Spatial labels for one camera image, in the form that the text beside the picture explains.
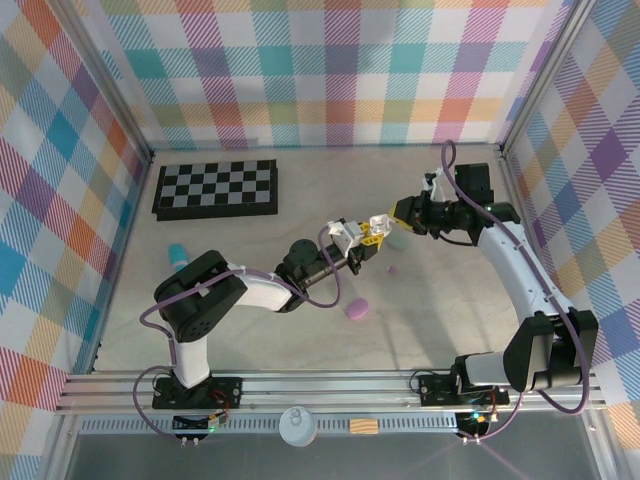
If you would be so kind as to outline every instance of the plaid wallpaper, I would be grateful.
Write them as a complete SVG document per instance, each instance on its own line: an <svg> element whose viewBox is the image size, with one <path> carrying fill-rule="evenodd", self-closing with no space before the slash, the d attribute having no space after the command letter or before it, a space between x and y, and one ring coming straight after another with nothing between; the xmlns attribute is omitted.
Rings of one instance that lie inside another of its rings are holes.
<svg viewBox="0 0 640 480"><path fill-rule="evenodd" d="M509 133L509 129L513 122L515 121L518 113L520 113L520 108L522 104L529 94L529 90L531 90L531 86L533 85L533 81L535 80L540 68L542 67L544 61L547 58L547 55L551 51L551 47L553 46L553 41L555 40L560 28L562 27L564 21L567 18L567 14L571 10L571 7L575 3L575 0L563 0L562 6L558 9L556 17L551 24L551 27L547 31L546 36L544 37L544 41L542 45L540 45L540 50L535 57L535 60L529 67L529 71L527 75L520 85L520 89L518 90L518 95L516 96L514 102L511 104L511 108L509 109L509 113L507 115L506 121L502 124L502 128L500 129L500 133L498 134L498 138L496 139L497 143L503 143L507 133Z"/></svg>
<svg viewBox="0 0 640 480"><path fill-rule="evenodd" d="M640 472L640 2L600 0L515 148L545 267L600 318L594 363Z"/></svg>
<svg viewBox="0 0 640 480"><path fill-rule="evenodd" d="M173 149L493 142L571 3L74 0Z"/></svg>
<svg viewBox="0 0 640 480"><path fill-rule="evenodd" d="M143 164L44 0L0 2L0 479L87 360Z"/></svg>

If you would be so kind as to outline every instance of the white bottle cap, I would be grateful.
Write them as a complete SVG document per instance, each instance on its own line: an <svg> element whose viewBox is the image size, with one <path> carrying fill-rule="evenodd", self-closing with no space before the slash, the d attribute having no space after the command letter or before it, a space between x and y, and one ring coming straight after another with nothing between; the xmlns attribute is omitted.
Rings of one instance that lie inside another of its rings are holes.
<svg viewBox="0 0 640 480"><path fill-rule="evenodd" d="M291 407L280 418L280 436L289 445L306 447L316 438L316 421L304 407Z"/></svg>

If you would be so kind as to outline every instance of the black and white checkered board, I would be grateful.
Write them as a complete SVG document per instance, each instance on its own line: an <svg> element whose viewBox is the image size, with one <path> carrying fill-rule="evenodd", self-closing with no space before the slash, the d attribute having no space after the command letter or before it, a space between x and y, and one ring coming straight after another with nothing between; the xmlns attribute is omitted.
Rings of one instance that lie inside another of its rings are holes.
<svg viewBox="0 0 640 480"><path fill-rule="evenodd" d="M152 213L158 221L278 213L275 160L160 168Z"/></svg>

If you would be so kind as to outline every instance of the small wooden block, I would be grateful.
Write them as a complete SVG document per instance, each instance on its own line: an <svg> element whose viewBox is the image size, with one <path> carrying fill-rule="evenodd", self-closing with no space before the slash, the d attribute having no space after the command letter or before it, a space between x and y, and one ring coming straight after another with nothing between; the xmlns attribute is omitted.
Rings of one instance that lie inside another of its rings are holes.
<svg viewBox="0 0 640 480"><path fill-rule="evenodd" d="M355 435L377 435L377 418L352 418L349 420L349 431Z"/></svg>

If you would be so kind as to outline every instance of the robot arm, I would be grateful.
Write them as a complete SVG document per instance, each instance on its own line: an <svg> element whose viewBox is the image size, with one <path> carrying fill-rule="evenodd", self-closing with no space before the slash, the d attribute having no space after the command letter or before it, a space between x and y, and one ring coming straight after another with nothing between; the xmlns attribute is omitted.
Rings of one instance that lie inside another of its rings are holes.
<svg viewBox="0 0 640 480"><path fill-rule="evenodd" d="M419 235L439 238L441 233L462 230L472 245L480 248L495 268L515 307L520 327L504 352L458 357L452 374L459 380L460 392L486 385L507 385L519 392L575 385L582 382L575 345L560 313L520 249L527 251L547 285L552 286L558 305L575 327L588 362L591 363L598 322L590 311L577 311L546 274L526 240L520 219L508 203L494 203L486 164L456 168L456 182L473 201L484 206L520 240L519 248L507 234L463 200L433 201L427 188L435 185L435 175L425 176L427 187L419 196L399 201L390 216Z"/></svg>
<svg viewBox="0 0 640 480"><path fill-rule="evenodd" d="M375 255L390 232L387 215L371 217L367 223L346 222L328 225L333 243L326 249L336 269L348 266L357 275L363 261ZM311 240L291 245L275 272L267 278L228 263L219 252L209 251L164 281L155 291L162 302L202 284L224 272L240 271L215 283L202 294L194 294L160 309L161 317L173 333L176 352L173 373L184 389L191 389L210 376L207 335L236 305L266 308L286 313L305 300L307 289L333 273L325 255Z"/></svg>

